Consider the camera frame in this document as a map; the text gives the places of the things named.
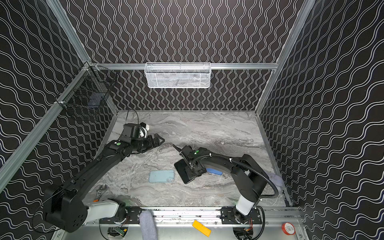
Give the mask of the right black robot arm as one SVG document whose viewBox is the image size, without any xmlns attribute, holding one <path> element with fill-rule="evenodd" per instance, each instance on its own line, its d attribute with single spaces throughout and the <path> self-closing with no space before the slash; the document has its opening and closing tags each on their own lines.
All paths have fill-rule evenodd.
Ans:
<svg viewBox="0 0 384 240">
<path fill-rule="evenodd" d="M 240 193 L 235 206 L 235 213 L 246 217 L 254 205 L 262 199 L 274 199 L 279 196 L 277 186 L 267 173 L 247 154 L 241 157 L 230 157 L 214 153 L 206 148 L 193 150 L 191 146 L 179 148 L 172 145 L 181 156 L 174 164 L 184 184 L 213 169 L 230 175 Z"/>
</svg>

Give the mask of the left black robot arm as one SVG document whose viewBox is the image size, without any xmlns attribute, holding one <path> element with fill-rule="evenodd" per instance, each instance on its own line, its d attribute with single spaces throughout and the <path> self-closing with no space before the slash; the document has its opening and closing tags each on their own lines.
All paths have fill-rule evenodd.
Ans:
<svg viewBox="0 0 384 240">
<path fill-rule="evenodd" d="M 90 189 L 115 165 L 130 155 L 143 154 L 161 146 L 165 139 L 158 134 L 146 138 L 119 138 L 109 142 L 87 167 L 61 185 L 51 185 L 44 192 L 43 220 L 72 233 L 94 219 L 114 218 L 123 207 L 107 202 L 105 211 L 83 202 Z"/>
</svg>

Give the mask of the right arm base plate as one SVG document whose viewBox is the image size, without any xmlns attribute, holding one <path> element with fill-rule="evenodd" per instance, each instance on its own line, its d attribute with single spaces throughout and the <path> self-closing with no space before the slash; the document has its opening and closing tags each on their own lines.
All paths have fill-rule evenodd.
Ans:
<svg viewBox="0 0 384 240">
<path fill-rule="evenodd" d="M 224 225 L 250 225 L 261 224 L 262 214 L 260 210 L 252 208 L 248 215 L 241 214 L 235 207 L 223 207 L 220 209 L 220 219 Z"/>
</svg>

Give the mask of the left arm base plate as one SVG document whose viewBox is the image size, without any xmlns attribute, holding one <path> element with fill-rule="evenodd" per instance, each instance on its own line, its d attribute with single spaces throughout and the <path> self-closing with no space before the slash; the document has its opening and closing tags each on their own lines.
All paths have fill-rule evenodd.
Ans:
<svg viewBox="0 0 384 240">
<path fill-rule="evenodd" d="M 100 219 L 99 223 L 109 225 L 139 224 L 142 211 L 143 209 L 140 207 L 126 207 L 124 210 L 118 209 L 118 212 L 114 217 Z"/>
</svg>

